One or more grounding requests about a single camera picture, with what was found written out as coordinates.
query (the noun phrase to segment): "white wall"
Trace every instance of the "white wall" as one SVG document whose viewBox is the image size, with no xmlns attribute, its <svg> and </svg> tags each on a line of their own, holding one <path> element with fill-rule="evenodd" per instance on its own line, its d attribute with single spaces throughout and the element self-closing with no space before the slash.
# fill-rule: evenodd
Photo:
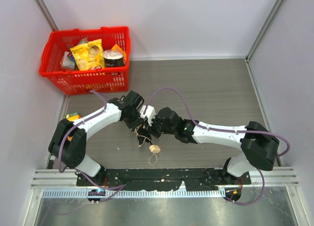
<svg viewBox="0 0 314 226">
<path fill-rule="evenodd" d="M 0 12 L 0 224 L 20 226 L 63 95 L 38 75 L 51 30 L 35 2 L 0 0 Z"/>
<path fill-rule="evenodd" d="M 245 57 L 275 0 L 44 0 L 60 29 L 130 27 L 133 59 Z"/>
<path fill-rule="evenodd" d="M 291 142 L 292 165 L 314 213 L 314 5 L 287 0 L 252 58 L 272 130 Z"/>
</svg>

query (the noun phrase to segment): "black mounting plate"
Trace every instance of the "black mounting plate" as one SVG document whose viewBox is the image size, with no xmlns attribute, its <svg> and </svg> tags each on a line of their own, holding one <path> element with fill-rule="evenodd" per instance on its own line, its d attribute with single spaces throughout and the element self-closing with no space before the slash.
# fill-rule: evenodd
<svg viewBox="0 0 314 226">
<path fill-rule="evenodd" d="M 110 187 L 125 184 L 127 191 L 170 191 L 177 190 L 182 181 L 187 191 L 217 190 L 219 185 L 238 185 L 239 181 L 228 183 L 222 177 L 222 170 L 215 168 L 184 169 L 106 169 L 106 183 Z M 242 184 L 251 184 L 249 172 L 241 177 Z M 77 186 L 92 186 L 85 178 L 77 179 Z"/>
</svg>

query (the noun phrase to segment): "white string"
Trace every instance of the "white string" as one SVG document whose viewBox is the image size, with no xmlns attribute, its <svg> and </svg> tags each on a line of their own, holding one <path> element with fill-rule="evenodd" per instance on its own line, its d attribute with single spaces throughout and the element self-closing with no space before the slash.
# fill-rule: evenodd
<svg viewBox="0 0 314 226">
<path fill-rule="evenodd" d="M 151 163 L 151 158 L 153 157 L 153 156 L 156 156 L 156 161 L 155 161 L 155 163 Z M 155 165 L 156 163 L 157 163 L 157 161 L 158 161 L 158 158 L 157 158 L 157 155 L 153 152 L 153 154 L 150 156 L 150 158 L 148 159 L 148 164 L 150 164 L 151 166 L 153 166 L 153 165 Z"/>
</svg>

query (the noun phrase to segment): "black round container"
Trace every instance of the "black round container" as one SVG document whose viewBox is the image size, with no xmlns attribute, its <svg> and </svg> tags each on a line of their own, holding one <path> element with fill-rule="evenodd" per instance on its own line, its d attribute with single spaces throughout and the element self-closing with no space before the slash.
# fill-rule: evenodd
<svg viewBox="0 0 314 226">
<path fill-rule="evenodd" d="M 105 67 L 124 66 L 123 54 L 121 52 L 104 51 Z"/>
</svg>

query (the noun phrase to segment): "red plastic shopping basket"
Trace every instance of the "red plastic shopping basket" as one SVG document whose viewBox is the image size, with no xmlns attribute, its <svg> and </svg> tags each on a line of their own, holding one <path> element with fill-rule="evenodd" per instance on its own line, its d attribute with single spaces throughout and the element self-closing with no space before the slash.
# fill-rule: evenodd
<svg viewBox="0 0 314 226">
<path fill-rule="evenodd" d="M 88 71 L 62 71 L 60 62 L 65 51 L 70 51 L 83 38 L 88 41 L 101 38 L 104 50 L 118 44 L 127 53 L 123 67 Z M 119 92 L 129 89 L 129 57 L 131 40 L 128 27 L 101 27 L 94 30 L 65 30 L 52 32 L 45 46 L 39 74 L 47 77 L 67 95 L 98 92 Z"/>
</svg>

